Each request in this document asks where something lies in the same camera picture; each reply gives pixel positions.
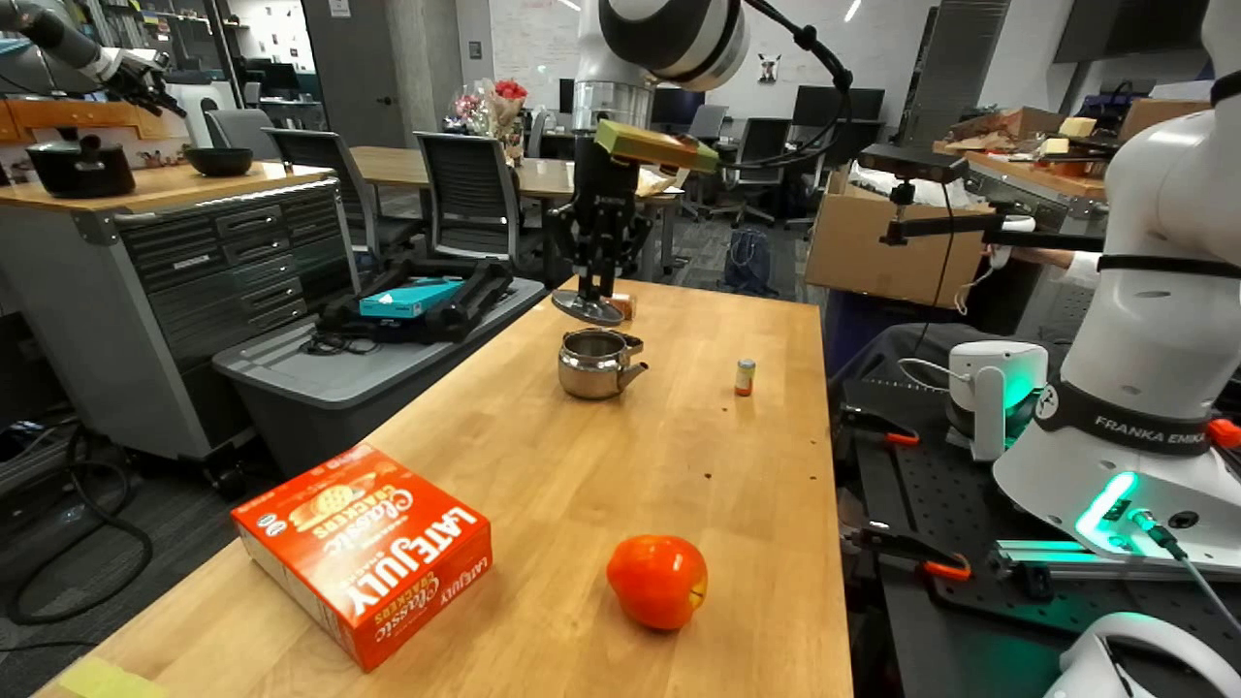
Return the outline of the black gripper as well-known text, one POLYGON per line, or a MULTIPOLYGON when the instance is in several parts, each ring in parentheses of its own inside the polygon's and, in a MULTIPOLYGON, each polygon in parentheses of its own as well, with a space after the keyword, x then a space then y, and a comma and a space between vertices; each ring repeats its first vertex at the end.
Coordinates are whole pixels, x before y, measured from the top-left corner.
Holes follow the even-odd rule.
POLYGON ((639 244, 649 240, 649 221, 637 203, 637 159, 608 154, 594 141, 576 143, 576 199, 569 199, 569 258, 582 269, 580 296, 596 304, 596 269, 600 300, 615 304, 620 269, 637 263, 639 244))

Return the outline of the white robot base controller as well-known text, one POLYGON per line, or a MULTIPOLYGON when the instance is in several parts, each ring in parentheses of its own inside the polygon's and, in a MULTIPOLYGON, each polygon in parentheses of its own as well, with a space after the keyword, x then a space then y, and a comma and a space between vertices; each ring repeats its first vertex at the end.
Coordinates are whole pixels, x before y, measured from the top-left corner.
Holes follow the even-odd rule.
POLYGON ((948 415, 973 460, 998 460, 1028 426, 1046 386, 1046 349, 1035 342, 961 342, 951 349, 948 415))

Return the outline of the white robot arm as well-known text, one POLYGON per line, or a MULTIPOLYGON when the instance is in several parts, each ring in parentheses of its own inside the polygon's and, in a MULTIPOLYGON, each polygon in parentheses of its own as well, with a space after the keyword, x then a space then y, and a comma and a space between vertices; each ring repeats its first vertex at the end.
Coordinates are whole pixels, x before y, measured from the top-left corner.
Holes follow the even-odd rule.
POLYGON ((1241 0, 1208 0, 1212 103, 1106 166, 1095 300, 998 488, 1117 557, 1241 562, 1241 472, 1212 439, 1241 368, 1241 0))

